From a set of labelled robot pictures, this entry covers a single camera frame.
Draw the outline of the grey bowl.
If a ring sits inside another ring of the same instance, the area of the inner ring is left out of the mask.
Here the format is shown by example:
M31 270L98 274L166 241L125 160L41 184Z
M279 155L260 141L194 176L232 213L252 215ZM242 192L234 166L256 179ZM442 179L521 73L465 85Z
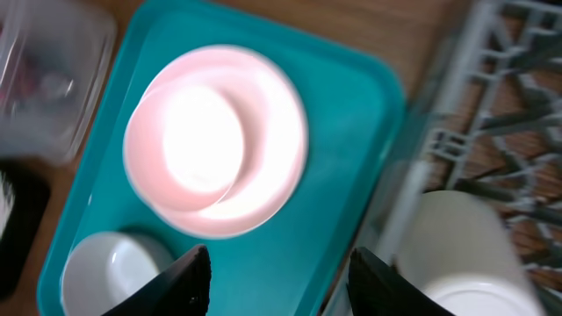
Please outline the grey bowl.
M102 315L174 262L161 242L140 233L101 232L80 241L61 275L66 315Z

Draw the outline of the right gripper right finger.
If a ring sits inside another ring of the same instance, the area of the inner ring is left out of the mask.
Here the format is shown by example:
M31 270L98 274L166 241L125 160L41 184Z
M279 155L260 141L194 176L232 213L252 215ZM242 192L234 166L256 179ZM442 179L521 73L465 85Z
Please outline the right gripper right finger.
M354 248L347 291L354 316L453 316L368 248Z

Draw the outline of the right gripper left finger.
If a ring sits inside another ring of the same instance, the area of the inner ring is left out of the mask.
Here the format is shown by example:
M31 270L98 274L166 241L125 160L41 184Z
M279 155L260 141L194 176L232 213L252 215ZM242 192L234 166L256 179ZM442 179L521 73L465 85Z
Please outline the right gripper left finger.
M211 280L208 249L198 244L103 316L206 316Z

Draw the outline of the cream cup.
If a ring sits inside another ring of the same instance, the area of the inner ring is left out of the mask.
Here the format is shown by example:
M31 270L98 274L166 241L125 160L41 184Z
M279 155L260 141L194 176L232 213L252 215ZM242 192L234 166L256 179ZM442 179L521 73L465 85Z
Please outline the cream cup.
M544 314L499 215L468 193L422 194L396 264L455 315Z

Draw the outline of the pink bowl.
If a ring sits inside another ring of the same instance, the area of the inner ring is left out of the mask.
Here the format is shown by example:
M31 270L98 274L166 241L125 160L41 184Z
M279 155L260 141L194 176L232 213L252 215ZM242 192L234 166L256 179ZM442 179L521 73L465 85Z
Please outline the pink bowl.
M146 205L201 211L245 176L259 143L248 86L232 69L157 77L148 85L123 139L128 180Z

